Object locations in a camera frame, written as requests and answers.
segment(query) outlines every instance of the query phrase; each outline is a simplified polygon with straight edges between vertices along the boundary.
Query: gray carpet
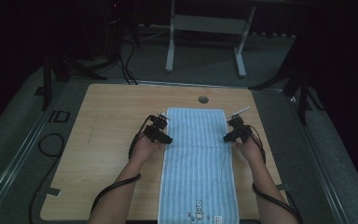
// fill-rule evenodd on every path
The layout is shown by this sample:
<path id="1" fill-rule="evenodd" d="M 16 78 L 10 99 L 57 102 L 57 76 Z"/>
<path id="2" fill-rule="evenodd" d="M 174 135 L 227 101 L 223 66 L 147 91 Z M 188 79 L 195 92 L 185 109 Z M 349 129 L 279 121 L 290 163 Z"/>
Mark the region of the gray carpet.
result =
<path id="1" fill-rule="evenodd" d="M 134 52 L 129 69 L 137 80 L 142 81 L 253 86 L 275 76 L 293 39 L 250 36 L 243 54 L 248 72 L 246 78 L 237 76 L 231 49 L 233 44 L 225 42 L 223 47 L 217 47 L 215 42 L 190 43 L 183 38 L 178 38 L 173 72 L 167 74 L 164 71 L 168 45 L 166 36 L 149 39 L 142 42 L 142 47 Z M 124 59 L 130 55 L 130 49 L 130 45 L 123 47 Z M 118 66 L 105 71 L 102 69 L 100 73 L 102 76 L 109 77 L 107 82 L 123 83 Z M 42 98 L 34 96 L 36 87 L 42 84 L 41 80 L 41 71 L 32 75 L 0 118 L 0 175 L 21 148 L 33 125 L 41 117 L 48 118 L 52 110 L 69 111 L 70 119 L 67 123 L 52 123 L 45 120 L 34 142 L 37 143 L 49 133 L 59 133 L 65 140 L 67 139 L 85 91 L 93 82 L 87 77 L 72 78 L 70 83 L 64 84 L 63 93 L 54 96 L 56 103 L 52 108 L 43 113 L 40 112 Z M 283 85 L 284 81 L 272 88 L 281 89 Z M 308 111 L 309 125 L 304 128 L 299 124 L 294 112 L 296 104 L 290 103 L 278 91 L 255 91 L 255 101 L 282 181 L 292 188 L 293 198 L 305 223 L 358 223 L 358 175 L 325 112 L 315 109 Z M 57 152 L 60 147 L 57 138 L 54 137 L 47 139 L 45 144 L 51 153 Z M 332 209 L 326 194 L 331 190 L 321 184 L 313 159 L 313 147 L 317 149 L 320 162 L 334 187 L 333 191 L 339 198 L 341 210 L 346 215 L 344 220 L 337 219 L 332 212 L 335 208 Z M 0 203 L 0 223 L 28 223 L 29 204 L 53 162 L 54 158 L 46 157 L 39 152 L 37 144 L 32 145 L 11 188 Z M 45 223 L 38 214 L 44 201 L 44 189 L 48 187 L 51 178 L 52 175 L 48 177 L 41 193 L 34 201 L 32 213 L 34 223 Z"/>

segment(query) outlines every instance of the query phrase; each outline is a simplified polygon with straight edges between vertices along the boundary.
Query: wooden table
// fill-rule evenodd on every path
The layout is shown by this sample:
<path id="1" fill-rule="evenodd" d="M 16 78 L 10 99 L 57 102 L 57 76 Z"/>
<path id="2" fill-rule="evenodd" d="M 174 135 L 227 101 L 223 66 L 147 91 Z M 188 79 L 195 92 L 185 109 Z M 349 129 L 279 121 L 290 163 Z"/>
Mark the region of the wooden table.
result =
<path id="1" fill-rule="evenodd" d="M 206 96 L 209 103 L 199 102 Z M 44 220 L 87 220 L 95 196 L 113 183 L 128 161 L 133 136 L 149 115 L 169 107 L 221 108 L 227 117 L 246 106 L 245 123 L 260 134 L 267 154 L 267 166 L 276 184 L 281 180 L 269 142 L 255 106 L 246 89 L 92 84 L 89 86 L 68 139 L 51 187 L 59 196 L 47 195 L 41 210 Z M 155 153 L 142 170 L 128 220 L 157 220 L 163 153 Z M 240 218 L 259 218 L 253 179 L 248 163 L 233 153 L 233 170 Z"/>

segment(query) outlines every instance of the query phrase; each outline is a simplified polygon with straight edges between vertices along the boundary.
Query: blue striped towel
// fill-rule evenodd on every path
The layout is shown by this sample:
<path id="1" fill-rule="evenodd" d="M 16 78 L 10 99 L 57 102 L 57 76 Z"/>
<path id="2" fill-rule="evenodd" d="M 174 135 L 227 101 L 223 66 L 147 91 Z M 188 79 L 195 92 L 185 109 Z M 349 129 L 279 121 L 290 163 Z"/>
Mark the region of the blue striped towel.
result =
<path id="1" fill-rule="evenodd" d="M 224 111 L 169 108 L 167 117 L 158 223 L 239 223 Z"/>

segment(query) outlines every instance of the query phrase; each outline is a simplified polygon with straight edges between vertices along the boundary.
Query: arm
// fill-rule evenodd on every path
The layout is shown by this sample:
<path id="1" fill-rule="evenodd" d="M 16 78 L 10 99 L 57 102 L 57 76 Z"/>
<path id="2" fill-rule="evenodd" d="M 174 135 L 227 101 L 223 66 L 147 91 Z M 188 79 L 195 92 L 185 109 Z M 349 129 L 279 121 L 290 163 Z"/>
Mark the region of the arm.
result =
<path id="1" fill-rule="evenodd" d="M 139 138 L 131 159 L 123 168 L 116 182 L 137 176 L 153 153 L 162 148 L 161 143 L 151 143 L 147 137 Z M 107 192 L 95 206 L 89 217 L 89 224 L 125 223 L 130 211 L 132 194 L 136 182 Z"/>
<path id="2" fill-rule="evenodd" d="M 249 137 L 245 143 L 233 143 L 232 146 L 238 148 L 241 155 L 249 162 L 257 189 L 260 192 L 287 204 L 276 188 L 255 141 Z M 297 223 L 296 218 L 279 205 L 269 202 L 258 195 L 256 196 L 256 200 L 262 223 Z"/>

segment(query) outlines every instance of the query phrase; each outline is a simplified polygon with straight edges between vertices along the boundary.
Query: cable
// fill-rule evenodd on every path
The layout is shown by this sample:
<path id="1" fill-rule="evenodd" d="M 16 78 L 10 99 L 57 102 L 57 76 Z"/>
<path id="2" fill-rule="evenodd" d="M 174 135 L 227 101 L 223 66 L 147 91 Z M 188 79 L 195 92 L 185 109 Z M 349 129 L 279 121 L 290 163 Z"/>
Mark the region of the cable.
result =
<path id="1" fill-rule="evenodd" d="M 258 134 L 257 130 L 253 126 L 249 125 L 249 127 L 256 132 L 258 140 L 255 139 L 255 136 L 253 134 L 249 133 L 246 129 L 244 129 L 244 130 L 255 141 L 255 143 L 257 144 L 257 146 L 258 146 L 258 148 L 259 148 L 259 150 L 260 150 L 260 152 L 261 152 L 261 154 L 263 156 L 263 161 L 264 161 L 264 163 L 266 163 L 266 152 L 265 152 L 265 150 L 263 148 L 263 143 L 260 140 L 260 135 Z M 265 200 L 267 200 L 267 201 L 269 201 L 271 203 L 275 203 L 276 205 L 278 205 L 281 208 L 285 209 L 286 211 L 290 212 L 296 218 L 298 223 L 300 223 L 300 224 L 303 223 L 302 216 L 300 215 L 300 213 L 299 213 L 299 211 L 298 211 L 298 209 L 296 207 L 296 204 L 293 201 L 292 196 L 289 194 L 289 192 L 286 191 L 286 194 L 288 195 L 288 198 L 291 201 L 291 203 L 293 204 L 294 208 L 291 207 L 290 205 L 286 204 L 286 203 L 283 203 L 283 202 L 281 202 L 281 201 L 279 201 L 279 200 L 277 200 L 277 199 L 265 194 L 265 193 L 260 192 L 257 189 L 257 187 L 255 186 L 255 183 L 252 184 L 252 190 L 256 195 L 262 197 L 263 199 L 265 199 Z"/>
<path id="2" fill-rule="evenodd" d="M 127 83 L 128 83 L 129 85 L 138 85 L 138 83 L 136 82 L 135 78 L 133 77 L 132 72 L 128 69 L 129 63 L 130 63 L 130 59 L 131 59 L 132 54 L 133 54 L 133 52 L 134 52 L 134 50 L 135 50 L 135 47 L 133 46 L 133 44 L 132 44 L 130 41 L 124 40 L 124 39 L 123 39 L 123 41 L 124 41 L 125 43 L 128 43 L 128 44 L 131 45 L 131 53 L 130 53 L 130 56 L 129 56 L 129 58 L 127 59 L 127 61 L 126 61 L 125 64 L 124 64 L 124 62 L 123 62 L 123 58 L 121 57 L 121 54 L 118 54 L 118 58 L 119 58 L 120 63 L 121 63 L 121 70 L 122 70 L 122 73 L 123 73 L 123 77 L 126 79 L 126 81 L 127 81 Z"/>
<path id="3" fill-rule="evenodd" d="M 92 203 L 92 207 L 91 207 L 91 211 L 90 213 L 92 213 L 92 211 L 94 210 L 95 206 L 97 206 L 98 202 L 101 200 L 101 198 L 110 190 L 112 189 L 116 189 L 118 187 L 124 186 L 124 185 L 128 185 L 134 181 L 137 181 L 141 178 L 141 174 L 138 174 L 137 176 L 133 177 L 133 178 L 129 178 L 129 179 L 125 179 L 116 183 L 113 183 L 112 185 L 104 188 L 98 195 L 97 197 L 95 197 L 94 203 Z"/>
<path id="4" fill-rule="evenodd" d="M 285 209 L 286 211 L 290 212 L 296 218 L 298 223 L 300 223 L 300 224 L 303 223 L 303 219 L 302 219 L 300 213 L 298 212 L 298 210 L 296 208 L 293 208 L 293 207 L 291 207 L 290 205 L 288 205 L 286 203 L 283 203 L 283 202 L 281 202 L 281 201 L 279 201 L 279 200 L 277 200 L 277 199 L 275 199 L 275 198 L 273 198 L 273 197 L 271 197 L 271 196 L 269 196 L 269 195 L 267 195 L 265 193 L 260 192 L 257 189 L 257 187 L 255 186 L 255 183 L 252 184 L 252 190 L 256 195 L 262 197 L 263 199 L 265 199 L 265 200 L 267 200 L 267 201 L 269 201 L 271 203 L 275 203 L 276 205 L 278 205 L 281 208 Z"/>
<path id="5" fill-rule="evenodd" d="M 145 122 L 142 124 L 141 128 L 139 129 L 138 133 L 133 137 L 132 139 L 132 142 L 131 142 L 131 145 L 130 145 L 130 150 L 129 150 L 129 159 L 131 158 L 131 154 L 132 154 L 132 150 L 135 146 L 135 144 L 139 141 L 139 139 L 145 137 L 145 135 L 141 136 L 141 137 L 138 137 L 141 132 L 142 132 L 142 129 L 144 128 L 144 126 L 146 125 L 147 121 L 151 118 L 152 116 L 149 115 L 147 117 L 147 119 L 145 120 Z M 125 179 L 125 180 L 122 180 L 122 181 L 119 181 L 117 183 L 113 183 L 112 185 L 104 188 L 103 190 L 101 190 L 101 192 L 97 195 L 97 197 L 95 197 L 95 200 L 92 204 L 92 207 L 91 207 L 91 213 L 92 211 L 94 210 L 95 206 L 97 206 L 98 202 L 101 200 L 101 198 L 109 191 L 113 190 L 113 189 L 116 189 L 116 188 L 119 188 L 121 186 L 124 186 L 124 185 L 127 185 L 127 184 L 130 184 L 134 181 L 137 181 L 141 178 L 141 174 L 138 174 L 137 176 L 133 177 L 133 178 L 129 178 L 129 179 Z"/>
<path id="6" fill-rule="evenodd" d="M 47 153 L 43 148 L 42 148 L 42 142 L 51 136 L 58 136 L 61 140 L 61 148 L 60 148 L 60 153 L 59 154 L 49 154 Z M 34 200 L 36 199 L 36 196 L 39 194 L 40 190 L 43 187 L 43 184 L 46 182 L 46 179 L 48 178 L 48 176 L 50 175 L 51 171 L 54 169 L 54 167 L 57 165 L 58 161 L 60 160 L 60 157 L 62 156 L 63 150 L 65 149 L 65 140 L 63 139 L 62 135 L 58 134 L 58 133 L 51 133 L 48 134 L 46 136 L 44 136 L 42 139 L 39 140 L 39 144 L 38 144 L 38 148 L 39 151 L 48 157 L 56 157 L 55 162 L 53 163 L 53 165 L 50 167 L 50 169 L 48 170 L 48 172 L 46 173 L 46 175 L 43 177 L 43 180 L 40 182 L 39 186 L 36 189 L 36 192 L 34 193 L 34 197 L 30 202 L 29 208 L 28 208 L 28 220 L 29 222 L 32 224 L 34 223 L 33 218 L 32 218 L 32 213 L 33 213 L 33 208 L 34 208 Z"/>

